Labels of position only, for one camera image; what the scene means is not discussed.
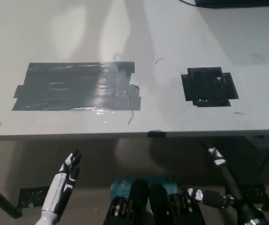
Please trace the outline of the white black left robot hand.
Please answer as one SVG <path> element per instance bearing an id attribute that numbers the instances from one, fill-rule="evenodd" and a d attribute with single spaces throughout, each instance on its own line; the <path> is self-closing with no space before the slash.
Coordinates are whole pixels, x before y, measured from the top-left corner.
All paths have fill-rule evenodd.
<path id="1" fill-rule="evenodd" d="M 75 150 L 65 159 L 52 180 L 42 211 L 49 211 L 58 216 L 63 214 L 79 175 L 78 164 L 81 157 L 79 150 Z"/>

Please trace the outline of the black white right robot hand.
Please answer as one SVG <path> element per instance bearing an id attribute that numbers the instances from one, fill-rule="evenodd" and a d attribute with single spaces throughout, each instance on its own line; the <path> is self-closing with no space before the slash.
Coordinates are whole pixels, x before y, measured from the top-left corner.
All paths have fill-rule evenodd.
<path id="1" fill-rule="evenodd" d="M 227 167 L 226 159 L 215 147 L 208 148 L 208 152 L 215 166 L 222 172 L 228 194 L 195 188 L 188 188 L 187 194 L 196 201 L 214 208 L 225 209 L 232 206 L 237 211 L 238 218 L 247 220 L 253 213 L 252 207 L 247 203 L 237 180 Z"/>

